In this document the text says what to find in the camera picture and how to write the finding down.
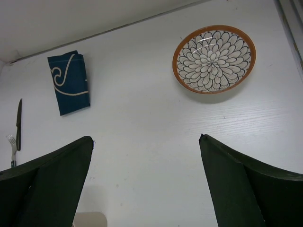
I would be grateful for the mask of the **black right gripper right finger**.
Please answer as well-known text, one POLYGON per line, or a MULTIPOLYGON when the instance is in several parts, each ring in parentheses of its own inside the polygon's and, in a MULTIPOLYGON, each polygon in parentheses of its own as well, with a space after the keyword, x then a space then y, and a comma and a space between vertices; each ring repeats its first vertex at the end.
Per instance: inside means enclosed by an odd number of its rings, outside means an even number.
POLYGON ((301 227, 303 176, 244 155, 215 138, 199 138, 220 227, 301 227))

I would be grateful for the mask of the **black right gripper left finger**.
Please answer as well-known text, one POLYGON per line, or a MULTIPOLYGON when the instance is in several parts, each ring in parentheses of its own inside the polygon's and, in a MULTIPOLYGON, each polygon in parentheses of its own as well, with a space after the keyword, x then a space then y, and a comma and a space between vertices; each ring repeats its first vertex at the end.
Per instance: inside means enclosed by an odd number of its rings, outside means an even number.
POLYGON ((84 136, 0 173, 2 227, 70 227, 89 170, 94 141, 84 136))

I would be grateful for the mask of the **blue cloth placemat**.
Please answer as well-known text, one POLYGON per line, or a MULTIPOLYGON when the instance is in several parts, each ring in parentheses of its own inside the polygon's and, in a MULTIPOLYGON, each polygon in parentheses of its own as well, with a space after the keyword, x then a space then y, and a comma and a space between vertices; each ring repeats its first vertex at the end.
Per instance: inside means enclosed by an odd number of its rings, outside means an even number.
POLYGON ((90 106, 85 61, 77 51, 47 58, 60 115, 90 106))

